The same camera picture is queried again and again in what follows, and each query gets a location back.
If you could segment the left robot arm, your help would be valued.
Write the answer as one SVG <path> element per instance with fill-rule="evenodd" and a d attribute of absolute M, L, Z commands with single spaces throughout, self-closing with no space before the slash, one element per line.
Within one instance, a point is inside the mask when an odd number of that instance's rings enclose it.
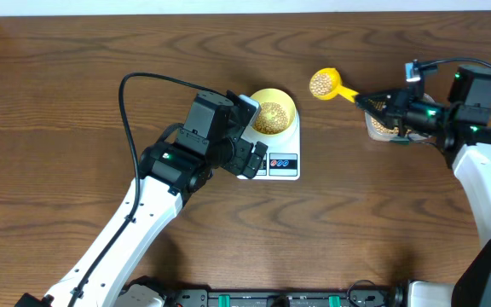
<path fill-rule="evenodd" d="M 187 119 L 146 148 L 113 217 L 74 267 L 42 298 L 19 306 L 112 306 L 159 233 L 221 167 L 252 179 L 267 146 L 243 138 L 261 111 L 248 96 L 202 90 Z"/>

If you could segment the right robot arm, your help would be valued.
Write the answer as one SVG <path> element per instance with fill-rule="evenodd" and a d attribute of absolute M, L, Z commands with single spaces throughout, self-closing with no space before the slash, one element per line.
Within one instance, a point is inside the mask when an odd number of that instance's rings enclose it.
<path fill-rule="evenodd" d="M 425 76 L 441 61 L 409 62 L 408 87 L 358 94 L 354 103 L 387 129 L 431 136 L 469 201 L 481 251 L 455 284 L 410 281 L 394 306 L 491 306 L 491 64 L 456 59 L 448 103 L 424 101 Z"/>

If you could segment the yellow plastic measuring scoop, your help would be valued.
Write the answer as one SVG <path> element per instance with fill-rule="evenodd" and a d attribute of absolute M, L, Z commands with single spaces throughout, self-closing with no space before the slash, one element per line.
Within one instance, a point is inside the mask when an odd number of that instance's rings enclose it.
<path fill-rule="evenodd" d="M 336 68 L 322 68 L 309 81 L 309 91 L 317 99 L 329 101 L 337 96 L 355 103 L 358 93 L 343 84 L 340 73 Z"/>

